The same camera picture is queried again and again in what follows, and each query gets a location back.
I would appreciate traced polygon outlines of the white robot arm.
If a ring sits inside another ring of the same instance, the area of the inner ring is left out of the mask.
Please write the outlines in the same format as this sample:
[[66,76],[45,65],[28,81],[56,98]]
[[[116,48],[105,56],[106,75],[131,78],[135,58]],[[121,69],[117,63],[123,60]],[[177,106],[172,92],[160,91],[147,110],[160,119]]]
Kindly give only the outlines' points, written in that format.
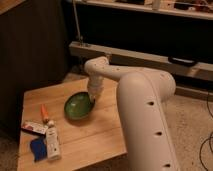
[[88,60],[91,100],[100,97],[105,78],[118,83],[117,108],[132,171],[181,171],[162,103],[175,93],[166,71],[111,65],[105,57]]

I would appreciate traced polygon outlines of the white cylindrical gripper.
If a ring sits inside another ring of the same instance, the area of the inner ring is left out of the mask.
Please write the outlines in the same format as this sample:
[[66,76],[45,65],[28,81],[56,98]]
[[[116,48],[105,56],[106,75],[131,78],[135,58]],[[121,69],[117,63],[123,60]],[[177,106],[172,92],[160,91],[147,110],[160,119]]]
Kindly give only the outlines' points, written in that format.
[[91,102],[97,100],[103,91],[103,78],[90,77],[87,84],[87,90]]

